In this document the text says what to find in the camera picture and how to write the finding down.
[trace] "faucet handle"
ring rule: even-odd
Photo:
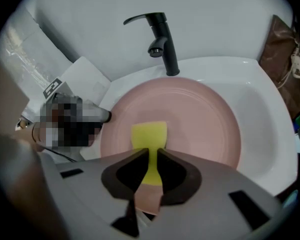
[[[128,18],[123,22],[123,25],[126,25],[130,22],[134,22],[136,20],[143,19],[143,18],[146,18],[150,27],[160,24],[160,23],[164,23],[167,21],[167,18],[166,18],[166,15],[164,12],[152,12],[152,13],[140,14],[138,16]]]

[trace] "black faucet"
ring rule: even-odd
[[[155,36],[155,40],[149,46],[148,53],[154,58],[162,56],[167,76],[178,75],[180,70],[178,68],[175,46],[165,13],[153,12],[141,14],[126,19],[123,25],[142,18],[146,18]]]

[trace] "white plug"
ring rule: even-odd
[[[294,78],[300,79],[300,56],[291,56],[291,71]]]

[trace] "sink basin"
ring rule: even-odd
[[[297,177],[293,125],[278,90],[257,61],[202,57],[181,60],[178,64],[178,77],[207,85],[231,108],[241,137],[237,170],[272,195],[292,184]],[[100,106],[111,110],[135,86],[165,77],[165,67],[159,65],[117,79],[111,83]],[[100,157],[100,139],[81,152],[86,159]]]

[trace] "brown bag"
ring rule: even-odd
[[[273,15],[271,28],[259,60],[260,66],[271,78],[293,119],[300,112],[300,79],[289,73],[291,55],[299,44],[299,35],[288,27],[277,15]]]

